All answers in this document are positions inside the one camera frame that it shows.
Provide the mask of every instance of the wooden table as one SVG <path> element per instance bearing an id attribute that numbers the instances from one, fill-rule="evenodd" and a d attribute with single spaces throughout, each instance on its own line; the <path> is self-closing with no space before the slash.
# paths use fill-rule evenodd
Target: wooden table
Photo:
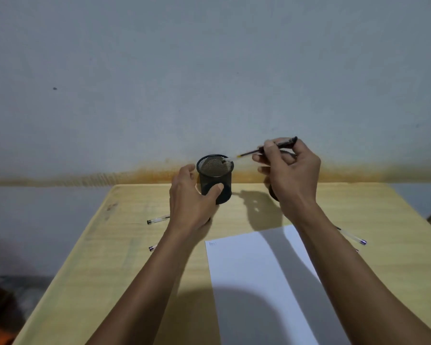
<path id="1" fill-rule="evenodd" d="M 112 188 L 15 344 L 84 344 L 150 256 L 167 222 L 169 185 Z M 234 184 L 206 237 L 290 224 L 262 184 Z M 388 288 L 431 327 L 431 226 L 385 184 L 320 184 L 334 222 L 368 241 L 360 254 Z M 193 251 L 156 344 L 219 344 L 204 242 Z"/>

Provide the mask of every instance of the white paper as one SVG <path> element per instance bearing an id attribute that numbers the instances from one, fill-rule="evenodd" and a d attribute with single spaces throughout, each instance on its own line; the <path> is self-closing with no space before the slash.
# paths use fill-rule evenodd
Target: white paper
<path id="1" fill-rule="evenodd" d="M 292 225 L 206 241 L 222 345 L 350 344 Z"/>

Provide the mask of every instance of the rust stain on wall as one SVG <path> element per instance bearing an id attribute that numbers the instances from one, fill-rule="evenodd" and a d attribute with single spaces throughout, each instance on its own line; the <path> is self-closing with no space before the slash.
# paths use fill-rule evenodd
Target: rust stain on wall
<path id="1" fill-rule="evenodd" d="M 68 176 L 54 179 L 5 178 L 0 179 L 0 186 L 100 187 L 116 184 L 166 184 L 171 182 L 173 175 L 178 172 L 179 167 L 171 166 L 168 162 L 165 165 L 169 168 L 141 168 L 131 172 L 94 173 L 85 176 Z M 233 171 L 232 183 L 261 183 L 263 179 L 264 176 L 259 174 L 255 167 L 239 167 Z M 370 167 L 369 165 L 342 167 L 323 164 L 319 181 L 323 183 L 431 182 L 431 167 Z"/>

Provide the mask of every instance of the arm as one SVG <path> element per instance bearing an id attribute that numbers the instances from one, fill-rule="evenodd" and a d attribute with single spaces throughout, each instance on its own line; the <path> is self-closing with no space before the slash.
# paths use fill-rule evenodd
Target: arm
<path id="1" fill-rule="evenodd" d="M 193 248 L 198 231 L 215 213 L 223 189 L 202 196 L 193 181 L 195 165 L 180 169 L 170 190 L 170 222 L 156 249 L 87 345 L 152 344 L 174 282 Z"/>
<path id="2" fill-rule="evenodd" d="M 259 171 L 270 176 L 350 341 L 431 344 L 431 329 L 386 288 L 317 205 L 319 157 L 301 140 L 294 146 L 296 159 L 281 154 L 272 141 L 265 142 L 264 150 L 266 156 L 253 159 L 271 165 Z"/>

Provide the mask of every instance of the black mesh pen holder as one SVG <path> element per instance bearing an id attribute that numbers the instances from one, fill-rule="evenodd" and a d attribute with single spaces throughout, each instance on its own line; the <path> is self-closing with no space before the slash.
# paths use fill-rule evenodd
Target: black mesh pen holder
<path id="1" fill-rule="evenodd" d="M 225 158 L 225 155 L 212 154 L 204 156 L 196 163 L 201 194 L 206 195 L 214 185 L 223 184 L 222 193 L 215 202 L 217 205 L 227 202 L 232 196 L 232 171 L 235 165 L 233 162 L 222 162 Z"/>

